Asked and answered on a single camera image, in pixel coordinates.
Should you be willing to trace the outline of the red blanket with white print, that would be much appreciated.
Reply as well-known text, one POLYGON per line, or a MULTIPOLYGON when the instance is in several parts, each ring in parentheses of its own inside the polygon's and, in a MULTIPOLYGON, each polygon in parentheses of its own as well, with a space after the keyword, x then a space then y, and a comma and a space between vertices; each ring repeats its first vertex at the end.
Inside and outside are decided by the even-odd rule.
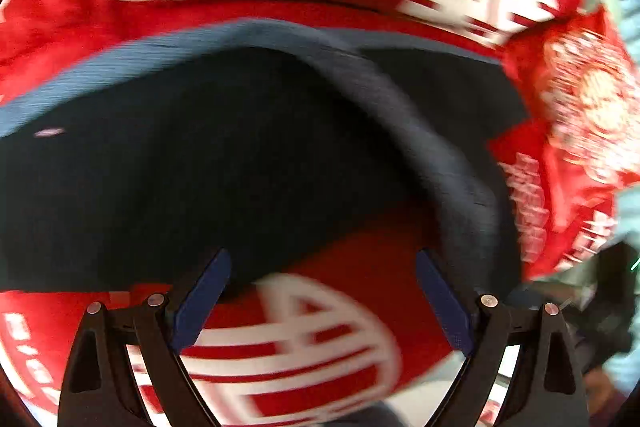
MULTIPOLYGON (((526 109, 492 139, 518 233, 512 307, 555 303, 585 387, 589 424, 634 426, 639 387, 604 366, 634 347, 639 306, 623 239, 639 185, 639 65, 611 10, 589 0, 2 0, 1 109, 90 57, 141 39, 240 20, 386 31, 494 60, 526 109)), ((400 206, 318 253, 247 283, 231 273, 180 352, 217 426, 397 426, 388 400, 434 374, 451 346, 416 278, 418 214, 400 206)), ((70 350, 88 306, 141 305, 170 283, 121 291, 1 286, 1 421, 59 426, 70 350)))

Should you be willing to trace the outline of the black pants with grey waistband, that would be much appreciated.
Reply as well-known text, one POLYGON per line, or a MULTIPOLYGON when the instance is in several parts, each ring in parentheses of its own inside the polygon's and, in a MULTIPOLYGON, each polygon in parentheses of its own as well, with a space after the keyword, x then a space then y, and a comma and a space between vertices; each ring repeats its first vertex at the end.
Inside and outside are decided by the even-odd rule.
POLYGON ((494 60, 386 31, 240 20, 96 54, 1 109, 1 286, 241 287, 400 206, 472 291, 521 280, 488 144, 526 109, 494 60))

